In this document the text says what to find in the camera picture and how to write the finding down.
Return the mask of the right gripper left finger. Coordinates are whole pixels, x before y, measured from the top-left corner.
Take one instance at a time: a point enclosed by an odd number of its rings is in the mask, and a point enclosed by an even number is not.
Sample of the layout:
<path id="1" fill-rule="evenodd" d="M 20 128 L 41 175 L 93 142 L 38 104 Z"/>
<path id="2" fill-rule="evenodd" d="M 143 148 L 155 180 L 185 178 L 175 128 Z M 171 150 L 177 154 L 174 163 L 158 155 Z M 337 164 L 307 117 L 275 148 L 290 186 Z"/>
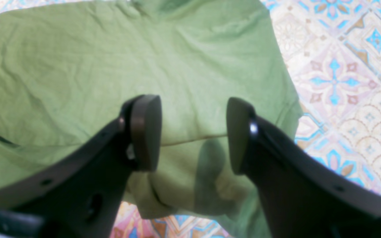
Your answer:
<path id="1" fill-rule="evenodd" d="M 160 96 L 126 101 L 75 152 L 0 189 L 0 238 L 108 238 L 129 176 L 157 168 L 161 131 Z"/>

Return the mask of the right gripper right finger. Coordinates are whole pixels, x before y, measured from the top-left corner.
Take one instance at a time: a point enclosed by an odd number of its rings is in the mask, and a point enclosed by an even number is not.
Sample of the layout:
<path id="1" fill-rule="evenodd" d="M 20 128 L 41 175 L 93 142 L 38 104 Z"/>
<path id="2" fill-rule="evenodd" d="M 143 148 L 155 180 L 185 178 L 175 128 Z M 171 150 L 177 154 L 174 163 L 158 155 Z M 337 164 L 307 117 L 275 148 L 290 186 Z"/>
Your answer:
<path id="1" fill-rule="evenodd" d="M 257 187 L 274 238 L 381 238 L 381 196 L 313 160 L 249 102 L 227 102 L 232 170 Z"/>

